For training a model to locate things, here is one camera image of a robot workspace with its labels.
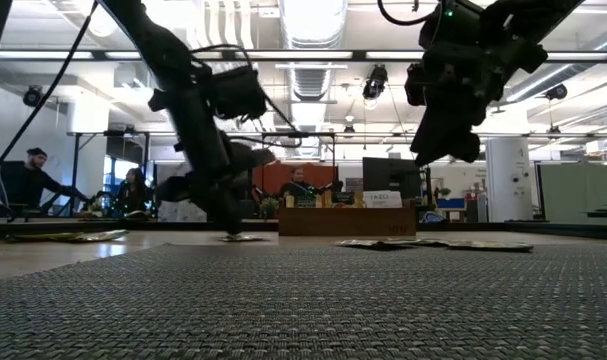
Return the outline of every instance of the green wall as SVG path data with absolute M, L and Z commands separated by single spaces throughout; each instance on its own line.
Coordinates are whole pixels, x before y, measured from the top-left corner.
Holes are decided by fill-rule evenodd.
M 541 165 L 545 216 L 553 223 L 607 224 L 587 212 L 607 207 L 607 165 Z

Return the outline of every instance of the white sign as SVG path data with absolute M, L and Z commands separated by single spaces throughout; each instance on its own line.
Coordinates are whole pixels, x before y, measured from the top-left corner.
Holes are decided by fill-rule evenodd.
M 365 191 L 363 192 L 365 207 L 380 208 L 402 208 L 401 193 L 398 191 Z

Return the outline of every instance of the man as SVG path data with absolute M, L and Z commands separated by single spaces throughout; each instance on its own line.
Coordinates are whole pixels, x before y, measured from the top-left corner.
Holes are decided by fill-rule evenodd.
M 317 190 L 314 186 L 303 181 L 305 174 L 303 168 L 297 167 L 292 169 L 292 180 L 283 184 L 279 192 L 282 197 L 291 195 L 294 197 L 315 195 Z
M 22 210 L 23 208 L 39 209 L 43 189 L 47 189 L 53 193 L 60 193 L 63 196 L 80 198 L 83 201 L 88 200 L 78 190 L 62 186 L 42 170 L 47 162 L 45 151 L 40 148 L 34 148 L 28 150 L 27 154 L 28 160 L 18 173 L 3 174 L 3 182 L 6 183 L 10 208 L 13 210 Z

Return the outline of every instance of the woven mat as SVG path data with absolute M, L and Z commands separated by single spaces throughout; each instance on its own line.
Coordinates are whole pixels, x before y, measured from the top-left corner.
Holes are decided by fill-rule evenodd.
M 607 359 L 607 245 L 162 246 L 0 280 L 0 359 Z

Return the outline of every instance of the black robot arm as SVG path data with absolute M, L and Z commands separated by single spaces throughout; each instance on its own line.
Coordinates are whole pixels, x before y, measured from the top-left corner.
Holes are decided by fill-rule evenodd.
M 148 103 L 167 109 L 193 172 L 185 186 L 191 200 L 217 219 L 224 230 L 240 232 L 237 199 L 230 186 L 244 171 L 273 160 L 266 150 L 235 154 L 236 148 L 214 122 L 239 116 L 258 118 L 267 108 L 251 63 L 221 74 L 196 59 L 179 38 L 152 22 L 141 0 L 98 0 L 132 40 L 160 89 Z
M 419 39 L 425 53 L 405 84 L 408 103 L 426 106 L 411 146 L 417 165 L 447 155 L 474 162 L 480 139 L 472 127 L 517 70 L 532 73 L 547 60 L 539 43 L 582 2 L 498 0 L 483 9 L 441 0 L 426 17 Z

